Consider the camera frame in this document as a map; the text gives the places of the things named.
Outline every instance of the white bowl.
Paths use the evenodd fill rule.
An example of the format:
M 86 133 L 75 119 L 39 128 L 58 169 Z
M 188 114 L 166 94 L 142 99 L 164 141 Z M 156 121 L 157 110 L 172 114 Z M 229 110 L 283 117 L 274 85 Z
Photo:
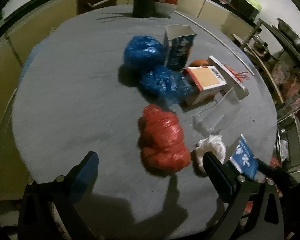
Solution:
M 155 12 L 170 15 L 177 8 L 178 0 L 154 0 Z

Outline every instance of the clear plastic container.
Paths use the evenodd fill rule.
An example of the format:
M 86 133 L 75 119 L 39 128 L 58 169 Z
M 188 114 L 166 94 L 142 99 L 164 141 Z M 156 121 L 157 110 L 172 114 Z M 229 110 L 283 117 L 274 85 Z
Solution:
M 214 106 L 206 106 L 193 117 L 193 127 L 204 137 L 217 135 L 220 130 L 230 125 L 240 109 L 239 100 L 231 88 Z

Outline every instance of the table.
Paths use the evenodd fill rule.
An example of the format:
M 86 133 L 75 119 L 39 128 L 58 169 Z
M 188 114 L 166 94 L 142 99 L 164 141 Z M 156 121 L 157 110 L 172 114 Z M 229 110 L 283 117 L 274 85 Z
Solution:
M 13 132 L 23 161 L 38 183 L 53 181 L 89 152 L 99 155 L 98 178 L 75 208 L 96 235 L 121 239 L 177 238 L 203 231 L 222 216 L 225 206 L 209 178 L 195 163 L 171 177 L 143 167 L 138 148 L 138 118 L 149 104 L 122 76 L 122 55 L 134 35 L 163 40 L 164 26 L 190 25 L 198 34 L 189 57 L 213 55 L 237 72 L 238 59 L 185 18 L 138 19 L 130 5 L 113 6 L 74 17 L 49 36 L 25 72 L 13 107 Z M 244 85 L 249 96 L 222 131 L 226 146 L 244 134 L 256 157 L 269 162 L 276 135 L 270 93 L 250 60 L 219 30 L 221 38 L 255 72 Z M 202 136 L 192 127 L 201 107 L 172 109 L 190 151 Z

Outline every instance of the long thin rod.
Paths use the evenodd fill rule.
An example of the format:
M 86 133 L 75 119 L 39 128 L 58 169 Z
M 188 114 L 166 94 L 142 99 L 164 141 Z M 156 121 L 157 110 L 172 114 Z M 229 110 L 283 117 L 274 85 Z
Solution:
M 187 19 L 188 21 L 194 23 L 195 25 L 197 25 L 199 28 L 203 29 L 205 32 L 207 32 L 208 34 L 210 34 L 212 37 L 214 37 L 217 41 L 219 41 L 223 46 L 225 46 L 229 51 L 231 51 L 231 53 L 238 59 L 240 60 L 240 62 L 246 67 L 246 69 L 249 70 L 249 72 L 251 73 L 251 75 L 254 76 L 254 73 L 252 72 L 252 70 L 250 69 L 250 67 L 227 45 L 225 44 L 222 40 L 220 40 L 216 35 L 214 35 L 213 33 L 211 33 L 210 31 L 208 31 L 205 27 L 201 26 L 199 23 L 195 22 L 194 20 L 190 19 L 189 17 L 183 15 L 180 12 L 174 11 L 176 14 L 182 16 L 183 18 Z

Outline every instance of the gray appliance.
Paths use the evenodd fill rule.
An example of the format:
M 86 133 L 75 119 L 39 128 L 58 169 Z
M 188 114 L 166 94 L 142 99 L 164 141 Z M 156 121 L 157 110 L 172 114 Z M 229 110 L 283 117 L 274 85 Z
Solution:
M 250 20 L 254 20 L 259 11 L 251 5 L 247 0 L 225 0 L 233 9 L 240 12 Z

